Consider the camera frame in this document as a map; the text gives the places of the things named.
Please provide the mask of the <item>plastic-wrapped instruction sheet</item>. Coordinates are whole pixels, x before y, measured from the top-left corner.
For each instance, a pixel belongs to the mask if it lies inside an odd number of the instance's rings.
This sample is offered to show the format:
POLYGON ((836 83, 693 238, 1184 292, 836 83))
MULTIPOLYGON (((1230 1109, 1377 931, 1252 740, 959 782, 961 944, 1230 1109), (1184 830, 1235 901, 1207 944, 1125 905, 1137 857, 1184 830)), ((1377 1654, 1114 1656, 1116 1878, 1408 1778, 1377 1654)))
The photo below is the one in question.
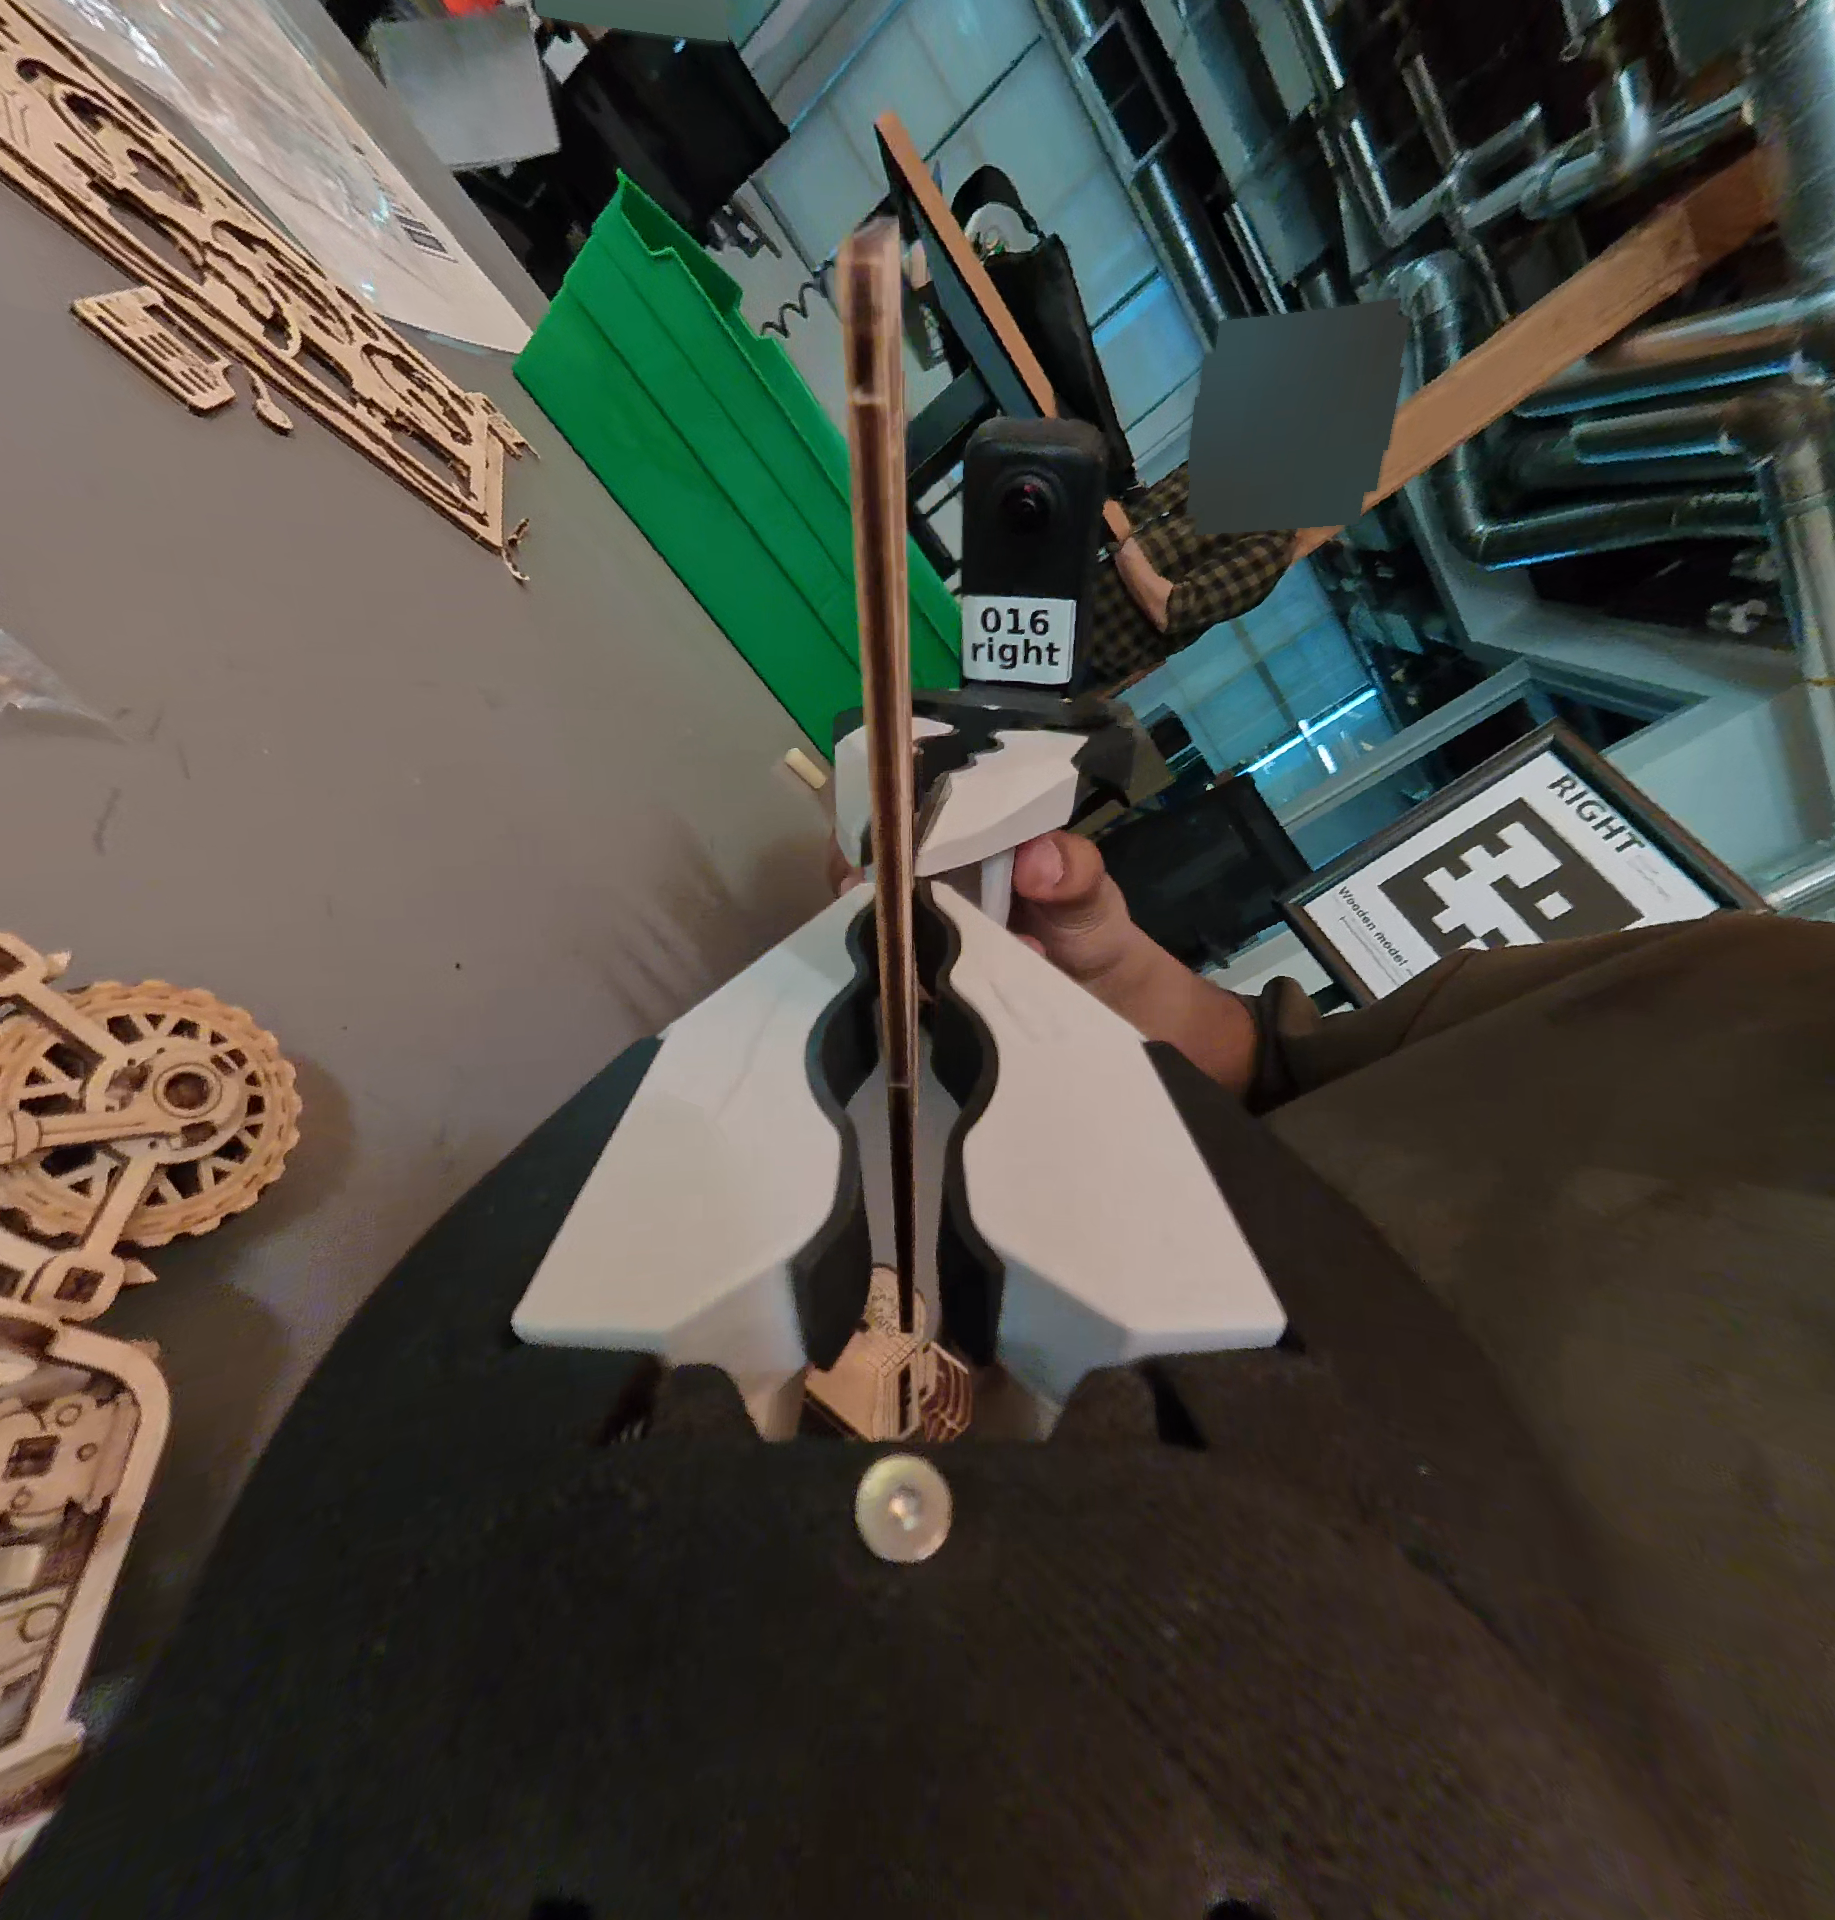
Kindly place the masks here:
POLYGON ((375 143, 294 12, 260 3, 139 3, 119 12, 145 85, 375 315, 497 353, 530 340, 530 317, 375 143))

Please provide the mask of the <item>black backpack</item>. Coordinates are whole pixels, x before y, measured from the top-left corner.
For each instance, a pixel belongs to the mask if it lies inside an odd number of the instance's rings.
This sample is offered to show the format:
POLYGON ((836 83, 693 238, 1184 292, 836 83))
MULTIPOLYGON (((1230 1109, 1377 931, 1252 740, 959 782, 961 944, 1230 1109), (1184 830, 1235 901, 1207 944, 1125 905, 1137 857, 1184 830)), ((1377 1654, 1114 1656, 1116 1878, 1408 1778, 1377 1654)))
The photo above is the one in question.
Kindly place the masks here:
POLYGON ((959 184, 952 214, 1039 373, 1047 375, 1058 410, 1099 429, 1107 452, 1107 490, 1125 496, 1137 483, 1137 464, 1099 367, 1063 237, 1039 227, 1013 179, 994 164, 977 167, 959 184))

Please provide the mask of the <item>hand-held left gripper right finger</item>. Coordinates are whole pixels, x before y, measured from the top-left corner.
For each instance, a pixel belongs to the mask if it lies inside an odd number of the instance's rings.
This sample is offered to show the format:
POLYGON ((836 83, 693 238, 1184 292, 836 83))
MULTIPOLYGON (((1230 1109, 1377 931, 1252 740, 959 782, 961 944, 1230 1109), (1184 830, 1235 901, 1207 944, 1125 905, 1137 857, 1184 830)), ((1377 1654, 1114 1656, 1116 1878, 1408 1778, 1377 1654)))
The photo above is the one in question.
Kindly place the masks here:
POLYGON ((921 885, 931 1063, 956 1101, 944 1331, 1045 1438, 1081 1380, 1264 1352, 1287 1312, 1138 1032, 952 885, 921 885))

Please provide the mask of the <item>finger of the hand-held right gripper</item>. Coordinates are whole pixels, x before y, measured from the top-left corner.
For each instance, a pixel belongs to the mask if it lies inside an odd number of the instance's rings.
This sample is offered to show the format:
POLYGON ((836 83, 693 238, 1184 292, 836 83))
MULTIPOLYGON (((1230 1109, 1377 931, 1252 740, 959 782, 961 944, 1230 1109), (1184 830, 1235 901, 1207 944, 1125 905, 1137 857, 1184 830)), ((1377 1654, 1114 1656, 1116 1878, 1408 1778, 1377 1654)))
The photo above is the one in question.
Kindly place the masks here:
POLYGON ((873 796, 869 773, 869 728, 863 709, 835 715, 832 748, 835 845, 848 869, 869 873, 873 864, 873 796))
POLYGON ((916 874, 956 887, 987 920, 1009 924, 1013 851, 1072 819, 1088 735, 998 726, 983 736, 917 715, 913 745, 921 770, 916 874))

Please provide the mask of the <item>small wooden slotted piece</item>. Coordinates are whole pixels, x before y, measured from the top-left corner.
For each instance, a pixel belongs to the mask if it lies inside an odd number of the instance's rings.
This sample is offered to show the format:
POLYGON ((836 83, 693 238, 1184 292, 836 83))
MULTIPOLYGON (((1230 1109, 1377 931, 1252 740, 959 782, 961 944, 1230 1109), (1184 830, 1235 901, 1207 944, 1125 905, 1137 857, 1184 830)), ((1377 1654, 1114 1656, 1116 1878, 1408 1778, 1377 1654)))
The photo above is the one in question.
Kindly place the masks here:
POLYGON ((156 288, 136 287, 79 296, 71 302, 71 313, 192 414, 210 417, 233 407, 226 353, 186 326, 156 288))

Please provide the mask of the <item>small wooden chair model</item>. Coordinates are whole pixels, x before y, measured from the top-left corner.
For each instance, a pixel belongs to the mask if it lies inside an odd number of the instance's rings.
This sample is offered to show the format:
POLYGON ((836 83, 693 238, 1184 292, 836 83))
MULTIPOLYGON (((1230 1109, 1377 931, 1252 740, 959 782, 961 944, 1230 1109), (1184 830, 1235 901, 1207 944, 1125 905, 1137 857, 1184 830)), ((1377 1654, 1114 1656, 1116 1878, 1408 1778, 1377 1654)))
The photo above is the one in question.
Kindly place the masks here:
POLYGON ((913 1297, 904 1324, 895 1266, 876 1262, 863 1316, 832 1367, 802 1382, 811 1419, 865 1442, 952 1442, 973 1426, 969 1367, 927 1334, 927 1305, 913 1297))

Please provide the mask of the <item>clear plastic bag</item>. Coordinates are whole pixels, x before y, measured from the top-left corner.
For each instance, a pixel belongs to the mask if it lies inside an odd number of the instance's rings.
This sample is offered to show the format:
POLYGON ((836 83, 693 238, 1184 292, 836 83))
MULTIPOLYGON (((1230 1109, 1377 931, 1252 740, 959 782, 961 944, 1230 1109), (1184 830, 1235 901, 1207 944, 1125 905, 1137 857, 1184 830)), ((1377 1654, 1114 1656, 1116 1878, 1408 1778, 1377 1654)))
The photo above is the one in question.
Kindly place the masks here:
POLYGON ((117 726, 76 692, 14 633, 0 628, 0 736, 117 740, 117 726))

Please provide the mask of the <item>wooden beam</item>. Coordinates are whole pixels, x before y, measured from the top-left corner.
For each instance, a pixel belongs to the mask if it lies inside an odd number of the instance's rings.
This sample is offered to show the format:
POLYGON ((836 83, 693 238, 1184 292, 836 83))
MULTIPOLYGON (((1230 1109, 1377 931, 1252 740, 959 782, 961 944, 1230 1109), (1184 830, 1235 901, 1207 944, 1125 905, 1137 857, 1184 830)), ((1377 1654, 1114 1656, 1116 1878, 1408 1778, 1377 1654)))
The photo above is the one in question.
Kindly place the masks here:
POLYGON ((1497 521, 1482 512, 1475 472, 1459 448, 1578 358, 1747 248, 1773 215, 1767 160, 1757 151, 1653 210, 1611 250, 1477 348, 1458 356, 1399 407, 1378 482, 1364 506, 1373 507, 1446 464, 1451 472, 1437 511, 1458 552, 1485 567, 1674 539, 1757 535, 1761 530, 1757 495, 1741 490, 1584 500, 1542 516, 1497 521))

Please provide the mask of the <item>slotted wooden puzzle sheet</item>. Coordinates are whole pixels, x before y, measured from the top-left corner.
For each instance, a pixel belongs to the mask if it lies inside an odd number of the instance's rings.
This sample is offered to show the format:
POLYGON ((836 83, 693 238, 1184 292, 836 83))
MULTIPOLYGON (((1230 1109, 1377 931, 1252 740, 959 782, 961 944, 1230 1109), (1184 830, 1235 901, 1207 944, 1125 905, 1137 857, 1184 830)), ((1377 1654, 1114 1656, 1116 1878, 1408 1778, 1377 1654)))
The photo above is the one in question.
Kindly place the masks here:
POLYGON ((882 215, 840 248, 856 623, 876 873, 882 1067, 900 1326, 916 1331, 921 972, 916 961, 916 745, 908 589, 903 233, 882 215))

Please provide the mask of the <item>grey desk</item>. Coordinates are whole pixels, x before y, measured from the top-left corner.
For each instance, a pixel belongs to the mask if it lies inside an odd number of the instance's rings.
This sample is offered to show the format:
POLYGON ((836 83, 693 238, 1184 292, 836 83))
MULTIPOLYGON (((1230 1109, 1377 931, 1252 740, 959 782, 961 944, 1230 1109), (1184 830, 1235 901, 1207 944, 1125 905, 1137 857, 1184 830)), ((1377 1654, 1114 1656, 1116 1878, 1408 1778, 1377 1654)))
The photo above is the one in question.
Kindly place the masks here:
POLYGON ((527 589, 319 422, 162 392, 71 313, 124 278, 0 179, 0 615, 96 714, 0 719, 0 929, 300 1064, 283 1180, 104 1317, 173 1399, 117 1652, 225 1528, 235 1686, 591 1439, 596 1357, 508 1331, 578 1090, 815 903, 819 830, 785 710, 504 358, 436 348, 543 452, 527 589))

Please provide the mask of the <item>wooden gear wheel model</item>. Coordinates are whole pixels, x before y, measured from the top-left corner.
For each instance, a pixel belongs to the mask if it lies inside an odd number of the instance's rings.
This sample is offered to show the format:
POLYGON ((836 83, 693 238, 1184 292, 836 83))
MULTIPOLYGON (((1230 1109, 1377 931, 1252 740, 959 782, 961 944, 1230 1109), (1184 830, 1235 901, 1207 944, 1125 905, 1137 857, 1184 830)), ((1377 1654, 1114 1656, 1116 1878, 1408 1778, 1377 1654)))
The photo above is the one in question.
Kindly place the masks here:
POLYGON ((61 986, 0 929, 0 1297, 68 1324, 153 1281, 145 1256, 256 1205, 300 1140, 278 1042, 170 982, 61 986))

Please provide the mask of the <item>person's right hand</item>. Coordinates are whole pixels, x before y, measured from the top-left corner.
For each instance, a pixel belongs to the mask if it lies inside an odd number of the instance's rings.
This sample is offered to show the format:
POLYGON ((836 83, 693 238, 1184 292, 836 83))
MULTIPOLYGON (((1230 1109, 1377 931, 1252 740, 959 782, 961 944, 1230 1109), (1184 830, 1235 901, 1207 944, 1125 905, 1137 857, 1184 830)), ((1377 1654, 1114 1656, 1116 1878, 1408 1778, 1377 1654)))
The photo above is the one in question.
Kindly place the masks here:
POLYGON ((1013 851, 1007 926, 1134 1023, 1191 977, 1134 924, 1098 845, 1072 830, 1035 836, 1013 851))

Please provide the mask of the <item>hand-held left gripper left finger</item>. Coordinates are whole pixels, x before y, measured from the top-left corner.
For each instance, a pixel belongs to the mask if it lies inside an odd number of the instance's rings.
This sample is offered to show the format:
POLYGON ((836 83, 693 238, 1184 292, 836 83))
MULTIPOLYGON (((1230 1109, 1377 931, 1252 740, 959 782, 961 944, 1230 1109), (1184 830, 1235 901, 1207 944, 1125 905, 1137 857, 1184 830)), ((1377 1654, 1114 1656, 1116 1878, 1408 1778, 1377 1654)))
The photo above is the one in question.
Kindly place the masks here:
POLYGON ((860 1326, 873 1243, 850 1106, 879 1067, 873 896, 840 896, 644 1042, 512 1329, 728 1374, 768 1442, 860 1326))

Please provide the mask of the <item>green plastic bin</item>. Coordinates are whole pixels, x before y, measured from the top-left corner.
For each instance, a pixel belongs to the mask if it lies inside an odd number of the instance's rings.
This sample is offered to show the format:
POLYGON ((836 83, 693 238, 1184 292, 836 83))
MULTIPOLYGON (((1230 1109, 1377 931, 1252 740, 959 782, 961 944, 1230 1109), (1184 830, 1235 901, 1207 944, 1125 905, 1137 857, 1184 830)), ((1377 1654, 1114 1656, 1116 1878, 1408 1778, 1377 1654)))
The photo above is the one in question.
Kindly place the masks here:
POLYGON ((630 176, 513 378, 828 749, 860 709, 848 438, 737 281, 630 176))

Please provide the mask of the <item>silver ventilation ducts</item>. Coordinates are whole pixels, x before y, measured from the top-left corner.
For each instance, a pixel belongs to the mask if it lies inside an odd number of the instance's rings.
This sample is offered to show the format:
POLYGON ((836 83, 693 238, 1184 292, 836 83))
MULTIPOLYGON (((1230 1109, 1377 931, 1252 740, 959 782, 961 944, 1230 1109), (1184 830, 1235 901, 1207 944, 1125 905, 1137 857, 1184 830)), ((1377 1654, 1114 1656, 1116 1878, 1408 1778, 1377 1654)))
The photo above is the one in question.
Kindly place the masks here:
POLYGON ((1835 922, 1835 5, 1039 5, 1200 326, 1399 300, 1399 395, 1739 155, 1747 248, 1459 448, 1511 521, 1755 491, 1752 539, 1466 559, 1450 466, 1134 679, 1308 857, 1563 719, 1776 909, 1835 922))

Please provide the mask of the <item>large emptied wooden puzzle sheet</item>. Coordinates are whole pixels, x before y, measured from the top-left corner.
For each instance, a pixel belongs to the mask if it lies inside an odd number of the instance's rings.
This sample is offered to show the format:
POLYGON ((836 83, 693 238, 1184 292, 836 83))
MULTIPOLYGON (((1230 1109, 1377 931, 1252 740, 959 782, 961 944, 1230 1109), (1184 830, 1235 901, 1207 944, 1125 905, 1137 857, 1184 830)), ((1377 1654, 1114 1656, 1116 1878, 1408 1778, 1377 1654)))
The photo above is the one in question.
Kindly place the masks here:
POLYGON ((0 179, 226 353, 269 429, 319 420, 527 584, 527 521, 504 521, 504 468, 530 451, 518 427, 16 3, 0 3, 0 179))

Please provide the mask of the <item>wooden-top standing table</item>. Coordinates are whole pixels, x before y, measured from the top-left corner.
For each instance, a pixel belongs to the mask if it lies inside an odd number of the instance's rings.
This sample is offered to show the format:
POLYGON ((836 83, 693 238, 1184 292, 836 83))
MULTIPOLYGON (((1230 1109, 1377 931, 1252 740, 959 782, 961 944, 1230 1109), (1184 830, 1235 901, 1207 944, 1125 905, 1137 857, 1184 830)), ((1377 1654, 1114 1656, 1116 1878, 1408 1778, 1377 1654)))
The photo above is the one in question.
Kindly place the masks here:
MULTIPOLYGON (((973 253, 952 199, 931 179, 916 141, 895 112, 876 120, 889 209, 904 242, 922 250, 925 293, 944 337, 952 379, 908 427, 910 495, 917 500, 961 464, 974 427, 987 420, 1068 420, 1025 344, 983 261, 973 253)), ((1105 496, 1103 528, 1120 521, 1120 496, 1105 496)))

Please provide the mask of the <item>framed black-white marker sign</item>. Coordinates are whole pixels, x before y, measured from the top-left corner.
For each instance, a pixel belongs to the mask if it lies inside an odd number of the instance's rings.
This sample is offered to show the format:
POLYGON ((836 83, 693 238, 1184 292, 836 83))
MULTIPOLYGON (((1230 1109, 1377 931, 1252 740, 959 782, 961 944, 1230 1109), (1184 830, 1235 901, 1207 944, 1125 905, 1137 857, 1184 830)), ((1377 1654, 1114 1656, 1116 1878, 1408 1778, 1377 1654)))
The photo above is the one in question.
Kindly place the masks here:
POLYGON ((1462 950, 1761 917, 1770 901, 1549 722, 1304 878, 1283 912, 1369 1004, 1462 950))

